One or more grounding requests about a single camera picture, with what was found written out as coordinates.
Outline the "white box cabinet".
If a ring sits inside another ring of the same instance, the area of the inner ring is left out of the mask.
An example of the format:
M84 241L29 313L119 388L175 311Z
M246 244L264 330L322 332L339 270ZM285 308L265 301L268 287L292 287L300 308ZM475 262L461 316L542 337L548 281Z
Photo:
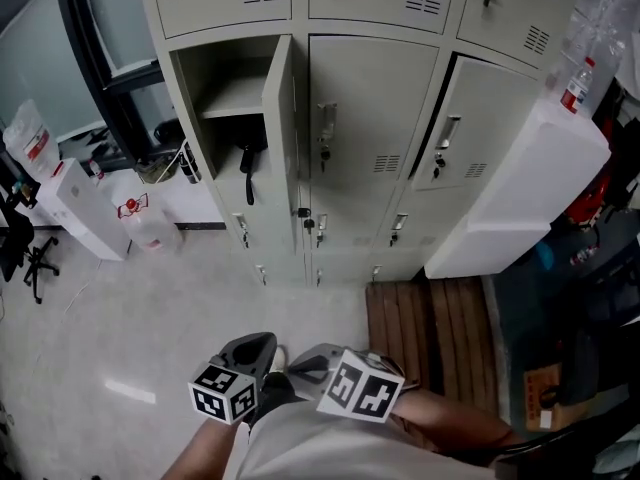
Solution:
M426 277L502 272L550 231L609 157L591 118L537 101L477 200L425 263Z

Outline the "beige metal locker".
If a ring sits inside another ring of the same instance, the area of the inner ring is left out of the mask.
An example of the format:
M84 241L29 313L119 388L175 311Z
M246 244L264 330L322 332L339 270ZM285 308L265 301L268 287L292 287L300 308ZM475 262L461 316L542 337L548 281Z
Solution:
M169 96L254 280L405 280L522 129L576 0L143 0ZM264 118L255 203L241 120Z

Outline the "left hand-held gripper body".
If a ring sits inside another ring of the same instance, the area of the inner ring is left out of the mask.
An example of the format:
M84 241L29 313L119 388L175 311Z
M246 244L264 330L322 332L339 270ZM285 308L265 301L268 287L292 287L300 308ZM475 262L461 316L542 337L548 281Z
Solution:
M188 383L193 409L207 418L233 425L254 411L264 377L276 350L271 332L249 334L228 342L202 363Z

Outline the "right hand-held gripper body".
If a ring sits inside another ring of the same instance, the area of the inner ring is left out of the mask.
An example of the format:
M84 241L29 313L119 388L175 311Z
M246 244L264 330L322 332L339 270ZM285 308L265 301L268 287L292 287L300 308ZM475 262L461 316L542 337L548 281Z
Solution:
M318 412L372 423L386 422L399 396L419 387L389 356L329 343L296 358L288 377Z

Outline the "black window frame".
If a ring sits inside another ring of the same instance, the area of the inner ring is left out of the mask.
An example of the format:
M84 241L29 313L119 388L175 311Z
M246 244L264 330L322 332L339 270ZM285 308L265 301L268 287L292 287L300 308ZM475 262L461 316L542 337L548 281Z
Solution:
M142 0L58 0L71 50L102 120L83 163L147 172L184 139Z

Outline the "brown wooden pallet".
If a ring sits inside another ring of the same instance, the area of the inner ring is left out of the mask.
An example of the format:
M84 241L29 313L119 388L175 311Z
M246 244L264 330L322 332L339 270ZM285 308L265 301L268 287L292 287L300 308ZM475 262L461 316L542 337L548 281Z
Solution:
M481 279L376 282L365 289L369 345L408 383L499 413L494 339Z

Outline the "red fire extinguisher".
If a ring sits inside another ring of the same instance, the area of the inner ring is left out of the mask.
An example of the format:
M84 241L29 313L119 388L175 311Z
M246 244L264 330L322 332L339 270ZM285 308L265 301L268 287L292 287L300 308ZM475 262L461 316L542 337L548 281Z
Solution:
M564 216L571 228L587 229L595 225L602 213L610 182L611 168L605 165L564 211Z

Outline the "small red label water bottle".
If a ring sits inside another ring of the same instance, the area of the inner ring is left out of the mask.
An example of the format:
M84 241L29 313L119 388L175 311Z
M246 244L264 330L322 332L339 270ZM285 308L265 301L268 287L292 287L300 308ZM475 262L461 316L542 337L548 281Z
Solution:
M596 62L587 56L582 63L571 72L564 91L560 97L560 104L570 113L591 118L594 111L586 103L593 82Z

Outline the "brown cardboard box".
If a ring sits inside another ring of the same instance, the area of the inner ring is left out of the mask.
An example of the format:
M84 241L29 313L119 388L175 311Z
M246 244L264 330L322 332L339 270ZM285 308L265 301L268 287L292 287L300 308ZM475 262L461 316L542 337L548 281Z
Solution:
M551 364L523 374L526 429L554 432L584 419L595 395L572 392L561 381L562 366Z

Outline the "black thermos bottle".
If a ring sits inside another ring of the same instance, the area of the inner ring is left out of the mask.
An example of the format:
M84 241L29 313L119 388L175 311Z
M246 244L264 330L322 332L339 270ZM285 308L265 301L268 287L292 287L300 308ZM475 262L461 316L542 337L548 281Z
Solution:
M178 163L190 184L198 184L201 181L201 174L187 141L184 141L181 146Z

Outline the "white water dispenser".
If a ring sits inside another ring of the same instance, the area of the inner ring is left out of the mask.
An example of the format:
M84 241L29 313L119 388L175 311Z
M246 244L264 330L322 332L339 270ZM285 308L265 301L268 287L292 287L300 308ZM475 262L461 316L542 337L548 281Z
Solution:
M53 175L41 183L38 202L99 259L126 259L131 240L116 207L76 159L60 161Z

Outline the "clear plastic bag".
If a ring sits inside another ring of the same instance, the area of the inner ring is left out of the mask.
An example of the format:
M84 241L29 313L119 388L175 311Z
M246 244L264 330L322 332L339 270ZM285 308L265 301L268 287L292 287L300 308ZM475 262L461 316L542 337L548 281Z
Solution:
M576 0L562 42L557 74L568 79L589 57L594 80L615 75L640 21L640 0Z

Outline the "clear water jug red cap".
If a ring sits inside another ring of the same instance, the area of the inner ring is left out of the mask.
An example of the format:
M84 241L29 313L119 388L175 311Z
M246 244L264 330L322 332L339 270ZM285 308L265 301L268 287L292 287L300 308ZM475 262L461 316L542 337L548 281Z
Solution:
M147 252L176 253L182 243L180 231L148 192L129 198L117 207L117 217L131 240Z

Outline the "black office chair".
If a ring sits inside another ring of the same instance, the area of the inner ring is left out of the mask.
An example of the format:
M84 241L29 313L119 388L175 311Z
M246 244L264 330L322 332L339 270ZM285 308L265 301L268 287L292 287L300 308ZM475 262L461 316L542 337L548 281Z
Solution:
M0 192L0 213L7 223L7 230L0 233L0 273L4 281L9 282L18 267L28 264L23 282L32 288L33 297L38 305L42 304L42 297L38 294L38 279L41 270L49 270L54 276L60 275L60 269L46 261L45 255L52 246L57 246L59 240L49 237L41 247L32 247L35 239L35 228L29 218L20 213L16 207L19 203L16 194L5 199Z

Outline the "person's left forearm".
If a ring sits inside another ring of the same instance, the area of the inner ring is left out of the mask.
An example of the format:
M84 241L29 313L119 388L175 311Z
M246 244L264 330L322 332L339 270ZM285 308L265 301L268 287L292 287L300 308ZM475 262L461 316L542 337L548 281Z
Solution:
M226 425L207 419L160 480L223 480L239 430L247 442L247 423Z

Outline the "person's right forearm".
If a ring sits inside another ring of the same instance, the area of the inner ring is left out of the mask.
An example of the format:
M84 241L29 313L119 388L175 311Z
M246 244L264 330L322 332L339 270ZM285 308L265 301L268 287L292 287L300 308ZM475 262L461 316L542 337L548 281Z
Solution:
M442 452L496 449L522 442L499 417L424 389L401 394L392 413L417 426Z

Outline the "person's black trousers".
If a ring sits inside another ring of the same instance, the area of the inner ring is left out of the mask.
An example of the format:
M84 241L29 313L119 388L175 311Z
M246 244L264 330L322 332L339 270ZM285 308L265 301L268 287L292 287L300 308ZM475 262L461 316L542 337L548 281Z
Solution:
M256 408L244 417L243 422L252 429L257 422L276 408L305 399L296 395L288 377L282 372L270 372L264 379Z

